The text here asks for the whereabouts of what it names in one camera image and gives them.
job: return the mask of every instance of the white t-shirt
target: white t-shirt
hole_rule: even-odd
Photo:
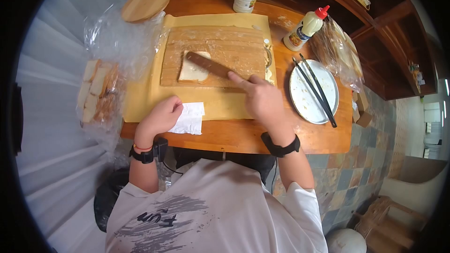
[[[328,252],[313,189],[293,182],[281,204],[232,161],[201,159],[164,192],[128,183],[106,232],[106,252]]]

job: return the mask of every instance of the stack of bread slices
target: stack of bread slices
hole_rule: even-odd
[[[82,121],[109,121],[116,111],[119,89],[118,64],[90,60],[87,62],[77,105],[83,110]]]

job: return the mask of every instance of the black wrist strap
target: black wrist strap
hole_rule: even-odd
[[[282,147],[280,145],[275,145],[272,142],[272,139],[269,136],[268,132],[264,132],[261,134],[261,139],[263,143],[266,145],[267,149],[269,150],[271,155],[274,155],[276,157],[284,157],[287,154],[290,154],[293,151],[298,152],[300,149],[300,140],[298,139],[297,135],[295,135],[295,139],[290,145],[286,147]]]
[[[130,154],[128,156],[132,156],[135,160],[139,160],[144,164],[151,163],[155,159],[157,159],[159,162],[162,162],[166,155],[167,146],[167,139],[159,138],[153,142],[153,147],[151,150],[142,152],[140,154],[135,151],[134,146],[132,145]]]

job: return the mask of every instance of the wooden table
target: wooden table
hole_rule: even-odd
[[[170,0],[165,12],[173,16],[200,14],[234,13],[233,0]],[[337,128],[332,128],[329,122],[312,124],[305,121],[295,111],[289,96],[289,75],[293,70],[292,56],[300,59],[295,52],[284,46],[284,35],[302,18],[302,14],[257,2],[254,14],[267,15],[270,34],[274,45],[274,60],[278,88],[283,92],[286,117],[291,122],[295,133],[301,142],[301,147],[307,154],[345,153],[350,149],[352,133],[352,92],[343,87],[337,79],[339,89],[339,107],[335,114]],[[314,58],[309,47],[302,48],[306,59]],[[124,123],[121,137],[133,139],[137,123]],[[170,146],[189,149],[215,150],[237,153],[268,154],[260,135],[265,129],[252,119],[210,120],[203,121],[202,135],[163,133],[162,137],[169,141]]]

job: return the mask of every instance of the person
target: person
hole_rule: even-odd
[[[296,139],[286,120],[281,92],[252,75],[228,73],[246,94],[246,109],[274,145]],[[157,104],[138,125],[136,153],[150,150],[157,134],[181,115],[177,96]],[[260,173],[232,161],[200,159],[166,191],[158,191],[155,162],[132,159],[129,183],[120,191],[107,224],[107,252],[328,252],[314,179],[298,149],[278,160],[286,189],[280,203]]]

